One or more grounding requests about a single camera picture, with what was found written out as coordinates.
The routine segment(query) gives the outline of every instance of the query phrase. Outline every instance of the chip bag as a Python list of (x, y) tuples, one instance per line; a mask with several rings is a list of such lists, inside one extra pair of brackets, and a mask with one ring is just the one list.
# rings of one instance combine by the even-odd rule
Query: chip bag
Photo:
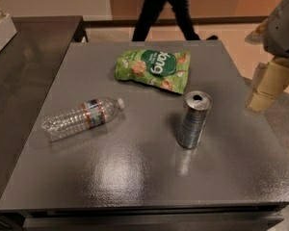
[(154, 50), (125, 51), (117, 59), (116, 79), (134, 80), (183, 94), (190, 59), (189, 51), (174, 54)]

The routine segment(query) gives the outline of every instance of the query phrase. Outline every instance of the black pants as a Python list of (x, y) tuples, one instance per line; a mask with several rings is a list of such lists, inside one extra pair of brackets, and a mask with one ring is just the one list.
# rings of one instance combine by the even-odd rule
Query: black pants
[(177, 24), (184, 38), (186, 40), (200, 40), (194, 31), (193, 22), (189, 15), (188, 0), (144, 0), (142, 13), (135, 27), (133, 41), (145, 41), (150, 27), (158, 19), (167, 2), (172, 5)]

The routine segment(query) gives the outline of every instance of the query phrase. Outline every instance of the clear plastic bottle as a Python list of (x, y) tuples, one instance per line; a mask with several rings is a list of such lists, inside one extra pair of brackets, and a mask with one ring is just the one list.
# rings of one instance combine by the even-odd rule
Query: clear plastic bottle
[(124, 109), (121, 98), (101, 97), (46, 117), (41, 128), (49, 135), (51, 141), (78, 134), (98, 125), (105, 124)]

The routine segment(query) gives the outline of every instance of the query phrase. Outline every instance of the table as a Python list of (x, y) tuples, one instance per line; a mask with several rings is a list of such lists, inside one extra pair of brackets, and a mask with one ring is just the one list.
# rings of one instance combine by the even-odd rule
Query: table
[(82, 17), (13, 18), (17, 34), (0, 52), (0, 197)]
[[(122, 51), (143, 48), (191, 51), (186, 93), (202, 90), (214, 100), (197, 149), (183, 149), (175, 138), (183, 96), (115, 80)], [(245, 109), (248, 93), (218, 40), (72, 43), (0, 199), (0, 212), (26, 213), (28, 226), (35, 217), (96, 212), (222, 210), (268, 217), (265, 211), (289, 204), (289, 162), (265, 117)], [(99, 96), (121, 97), (124, 112), (104, 126), (48, 142), (40, 129), (44, 116)]]

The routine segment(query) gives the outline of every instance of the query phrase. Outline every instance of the aluminum can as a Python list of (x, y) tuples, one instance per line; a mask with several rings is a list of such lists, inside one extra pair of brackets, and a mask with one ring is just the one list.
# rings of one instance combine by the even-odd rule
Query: aluminum can
[(181, 118), (177, 141), (183, 147), (191, 149), (200, 142), (213, 100), (207, 93), (195, 90), (186, 94), (184, 102), (186, 110)]

